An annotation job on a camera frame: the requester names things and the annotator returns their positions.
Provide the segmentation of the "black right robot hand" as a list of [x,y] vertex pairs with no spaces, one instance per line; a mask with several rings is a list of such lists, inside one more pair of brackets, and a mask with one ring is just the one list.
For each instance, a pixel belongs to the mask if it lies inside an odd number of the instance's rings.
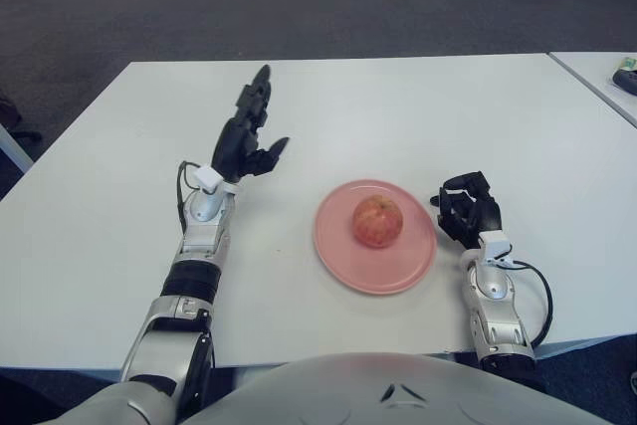
[[438,226],[465,249],[479,249],[481,233],[503,229],[501,210],[482,171],[446,180],[430,204],[438,209]]

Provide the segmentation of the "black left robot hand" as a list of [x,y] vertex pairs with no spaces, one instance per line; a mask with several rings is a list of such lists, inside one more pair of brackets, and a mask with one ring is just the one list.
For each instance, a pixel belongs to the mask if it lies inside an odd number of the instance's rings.
[[270,66],[264,65],[253,81],[243,87],[235,115],[225,123],[216,143],[211,167],[228,183],[236,184],[246,175],[260,176],[273,171],[290,141],[285,136],[269,149],[259,147],[258,130],[268,118],[270,76]]

